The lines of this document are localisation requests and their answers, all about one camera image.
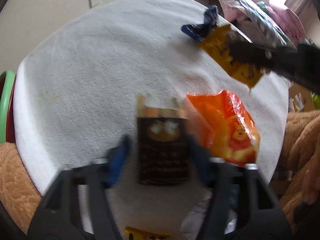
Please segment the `yellow snack wrapper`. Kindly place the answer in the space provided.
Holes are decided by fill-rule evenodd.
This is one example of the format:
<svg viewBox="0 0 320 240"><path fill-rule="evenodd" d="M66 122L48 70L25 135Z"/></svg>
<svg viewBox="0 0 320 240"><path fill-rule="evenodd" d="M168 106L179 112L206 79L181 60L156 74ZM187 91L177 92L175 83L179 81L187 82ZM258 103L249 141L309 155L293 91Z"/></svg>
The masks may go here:
<svg viewBox="0 0 320 240"><path fill-rule="evenodd" d="M252 89L265 74L255 64L241 59L253 43L233 30L230 24L215 27L200 43L204 50L231 78Z"/></svg>

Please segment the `black gold snack box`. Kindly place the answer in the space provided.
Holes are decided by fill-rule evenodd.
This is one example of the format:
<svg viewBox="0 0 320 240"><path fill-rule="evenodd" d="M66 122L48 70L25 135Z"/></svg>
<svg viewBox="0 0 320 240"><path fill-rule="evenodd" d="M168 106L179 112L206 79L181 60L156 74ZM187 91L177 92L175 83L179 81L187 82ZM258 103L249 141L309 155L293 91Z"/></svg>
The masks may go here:
<svg viewBox="0 0 320 240"><path fill-rule="evenodd" d="M145 186L177 186L190 179L187 116L176 98L168 108L146 104L137 96L138 182Z"/></svg>

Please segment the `dark blue snack wrapper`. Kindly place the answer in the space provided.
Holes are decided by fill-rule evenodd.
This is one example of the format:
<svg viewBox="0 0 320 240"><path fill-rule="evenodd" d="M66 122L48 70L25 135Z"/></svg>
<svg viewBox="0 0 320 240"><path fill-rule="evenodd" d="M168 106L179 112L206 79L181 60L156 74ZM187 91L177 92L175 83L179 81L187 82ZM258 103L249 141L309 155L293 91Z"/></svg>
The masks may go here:
<svg viewBox="0 0 320 240"><path fill-rule="evenodd" d="M181 27L181 31L196 42L202 42L217 27L219 11L217 6L211 5L204 12L204 22L202 24L186 24Z"/></svg>

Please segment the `brown plush cushion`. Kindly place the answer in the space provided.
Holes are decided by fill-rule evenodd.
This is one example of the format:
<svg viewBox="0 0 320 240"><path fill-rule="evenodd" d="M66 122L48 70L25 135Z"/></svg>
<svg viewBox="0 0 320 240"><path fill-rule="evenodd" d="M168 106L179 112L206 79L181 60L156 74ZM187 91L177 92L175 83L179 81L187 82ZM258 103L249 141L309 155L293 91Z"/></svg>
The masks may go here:
<svg viewBox="0 0 320 240"><path fill-rule="evenodd" d="M29 177L15 143L1 144L1 202L15 224L27 233L41 195Z"/></svg>

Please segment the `bed with plaid quilt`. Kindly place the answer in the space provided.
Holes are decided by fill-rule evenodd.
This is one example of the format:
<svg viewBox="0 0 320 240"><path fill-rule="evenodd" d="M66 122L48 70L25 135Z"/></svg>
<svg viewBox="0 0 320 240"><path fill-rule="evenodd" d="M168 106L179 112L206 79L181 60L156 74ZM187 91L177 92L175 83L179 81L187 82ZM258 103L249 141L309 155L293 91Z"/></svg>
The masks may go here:
<svg viewBox="0 0 320 240"><path fill-rule="evenodd" d="M305 41L299 17L287 6L272 0L218 0L224 18L235 22L249 39L268 46L296 47Z"/></svg>

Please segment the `orange snack bag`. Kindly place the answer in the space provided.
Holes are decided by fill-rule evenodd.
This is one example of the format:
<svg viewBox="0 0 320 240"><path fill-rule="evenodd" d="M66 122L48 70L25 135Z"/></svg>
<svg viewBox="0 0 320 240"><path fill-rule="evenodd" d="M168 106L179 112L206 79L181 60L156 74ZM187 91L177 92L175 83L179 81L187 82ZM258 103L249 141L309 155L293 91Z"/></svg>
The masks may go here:
<svg viewBox="0 0 320 240"><path fill-rule="evenodd" d="M238 166L257 162L260 133L236 94L187 94L185 110L188 133L212 156Z"/></svg>

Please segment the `brown plush toy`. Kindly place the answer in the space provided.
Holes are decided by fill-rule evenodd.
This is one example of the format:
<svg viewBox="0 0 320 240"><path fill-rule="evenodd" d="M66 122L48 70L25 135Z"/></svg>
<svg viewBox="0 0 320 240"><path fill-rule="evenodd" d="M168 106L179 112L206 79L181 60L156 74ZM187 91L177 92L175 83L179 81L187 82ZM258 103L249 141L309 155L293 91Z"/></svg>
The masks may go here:
<svg viewBox="0 0 320 240"><path fill-rule="evenodd" d="M279 162L294 173L280 205L296 231L295 208L319 200L319 111L288 114Z"/></svg>

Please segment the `red bin green rim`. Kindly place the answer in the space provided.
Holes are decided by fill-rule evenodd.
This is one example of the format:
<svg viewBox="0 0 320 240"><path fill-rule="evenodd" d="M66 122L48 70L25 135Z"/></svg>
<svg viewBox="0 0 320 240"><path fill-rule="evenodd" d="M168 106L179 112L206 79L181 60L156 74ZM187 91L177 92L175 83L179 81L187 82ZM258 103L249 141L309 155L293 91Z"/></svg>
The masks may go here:
<svg viewBox="0 0 320 240"><path fill-rule="evenodd" d="M5 142L15 143L13 114L15 80L16 74L11 70L6 70L1 74L1 144Z"/></svg>

